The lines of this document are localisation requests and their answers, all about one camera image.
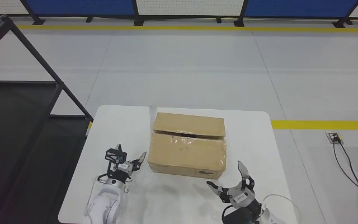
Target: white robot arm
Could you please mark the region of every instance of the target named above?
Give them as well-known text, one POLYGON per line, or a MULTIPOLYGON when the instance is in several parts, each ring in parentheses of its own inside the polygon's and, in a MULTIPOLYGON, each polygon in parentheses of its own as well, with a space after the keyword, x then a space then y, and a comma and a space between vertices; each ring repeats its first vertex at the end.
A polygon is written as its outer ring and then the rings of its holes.
POLYGON ((134 171, 140 169, 146 154, 144 152, 138 159, 126 161, 127 153, 122 151, 120 144, 115 149, 107 150, 106 160, 109 160, 107 173, 97 178, 97 181, 104 185, 92 201, 88 201, 82 224, 117 222, 123 208, 123 196, 128 192, 126 182, 131 179, 130 176, 134 171), (108 177, 105 181, 101 179, 104 176, 108 177))
POLYGON ((217 186, 211 181, 207 181, 210 189, 220 197, 223 203, 231 203, 224 209, 222 221, 224 224, 285 224, 278 219, 267 208, 255 199, 255 181, 249 176, 247 168, 241 161, 238 161, 238 168, 241 173, 241 181, 237 186, 232 188, 223 188, 217 186), (233 207, 236 210, 228 215, 225 211, 233 207))

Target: electrical socket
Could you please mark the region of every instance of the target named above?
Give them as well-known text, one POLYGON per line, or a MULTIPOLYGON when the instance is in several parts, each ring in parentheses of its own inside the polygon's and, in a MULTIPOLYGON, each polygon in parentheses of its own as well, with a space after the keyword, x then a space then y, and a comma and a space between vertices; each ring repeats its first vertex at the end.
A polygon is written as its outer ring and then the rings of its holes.
POLYGON ((334 141, 333 140, 333 135, 334 134, 338 135, 338 137, 341 139, 341 144, 344 144, 343 139, 342 139, 341 135, 338 132, 326 132, 326 136, 327 136, 330 144, 333 144, 333 141, 334 141))

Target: cable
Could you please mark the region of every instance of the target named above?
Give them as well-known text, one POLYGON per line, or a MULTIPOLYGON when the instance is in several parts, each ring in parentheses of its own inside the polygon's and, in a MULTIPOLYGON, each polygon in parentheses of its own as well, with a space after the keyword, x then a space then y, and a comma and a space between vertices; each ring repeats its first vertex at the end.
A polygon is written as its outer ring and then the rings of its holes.
POLYGON ((336 158, 336 161, 337 161, 337 163, 338 163, 338 166, 341 168, 342 172, 346 175, 346 177, 347 177, 354 185, 358 186, 358 184, 355 183, 355 182, 346 174, 346 172, 345 172, 344 169, 342 168, 340 162, 338 161, 338 158, 337 158, 337 155, 336 155, 335 142, 338 142, 338 143, 341 145, 343 151, 345 152, 345 154, 346 154, 346 156, 347 156, 347 158, 348 158, 349 166, 350 166, 350 169, 351 169, 351 171, 352 171, 352 173, 353 173, 353 176, 354 176, 354 178, 356 179, 356 181, 358 182, 358 178, 357 178, 356 174, 355 174, 354 171, 353 171, 351 159, 349 158, 349 156, 348 156, 348 154, 347 154, 347 152, 346 152, 346 149, 345 149, 344 146, 342 145, 342 142, 341 142, 341 139, 339 138, 339 136, 337 136, 336 134, 334 134, 334 135, 333 135, 333 152, 335 153, 335 158, 336 158))
POLYGON ((224 209, 224 211, 223 211, 223 213, 222 213, 222 219, 224 218, 224 215, 225 215, 226 210, 229 209, 229 208, 231 208, 232 206, 233 206, 233 205, 231 204, 231 205, 227 206, 227 207, 224 209))
POLYGON ((279 194, 269 194, 268 196, 266 196, 266 197, 263 198, 260 216, 263 214, 263 212, 264 212, 265 209, 266 209, 266 203, 264 204, 264 202, 265 202, 265 200, 266 200, 268 197, 270 197, 270 196, 281 197, 281 198, 284 198, 284 199, 288 200, 289 202, 291 202, 291 203, 293 204, 293 206, 294 206, 294 207, 297 209, 297 211, 298 211, 298 215, 299 215, 298 224, 301 224, 301 222, 302 222, 302 215, 301 215, 301 211, 300 211, 300 209, 298 208, 298 206, 297 206, 295 203, 293 203, 293 201, 290 200, 289 198, 287 198, 287 197, 285 197, 285 196, 282 196, 282 195, 279 195, 279 194))
POLYGON ((88 210, 88 204, 90 203, 90 199, 91 199, 92 192, 93 192, 93 187, 95 186, 95 183, 96 183, 96 182, 100 181, 100 179, 101 179, 102 177, 106 176, 106 175, 107 175, 107 174, 101 174, 101 175, 99 175, 99 176, 97 176, 97 177, 95 178, 95 180, 93 181, 93 184, 92 184, 91 192, 90 192, 89 197, 88 197, 88 200, 87 200, 86 212, 85 212, 84 215, 85 215, 85 216, 88 216, 89 220, 91 221, 91 224, 92 224, 92 217, 91 217, 90 212, 89 212, 89 210, 88 210))

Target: box lid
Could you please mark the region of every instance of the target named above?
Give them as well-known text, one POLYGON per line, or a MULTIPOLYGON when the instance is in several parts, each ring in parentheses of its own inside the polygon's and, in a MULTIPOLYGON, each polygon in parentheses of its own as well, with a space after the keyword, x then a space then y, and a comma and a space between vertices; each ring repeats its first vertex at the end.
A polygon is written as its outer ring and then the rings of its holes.
POLYGON ((224 140, 152 135, 148 162, 204 170, 226 170, 224 140))
POLYGON ((158 113, 153 130, 198 136, 224 137, 226 135, 223 118, 184 114, 158 113))

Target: yellow floor line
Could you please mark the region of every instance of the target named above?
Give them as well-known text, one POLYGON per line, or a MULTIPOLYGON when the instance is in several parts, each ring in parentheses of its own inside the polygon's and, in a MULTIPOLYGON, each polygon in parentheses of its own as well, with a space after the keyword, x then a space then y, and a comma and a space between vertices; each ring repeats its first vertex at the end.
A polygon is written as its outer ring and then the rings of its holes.
POLYGON ((234 27, 234 26, 98 26, 98 25, 17 25, 26 30, 181 30, 181 31, 264 31, 264 32, 358 32, 358 28, 315 27, 234 27))
POLYGON ((358 130, 356 120, 272 120, 273 129, 358 130))

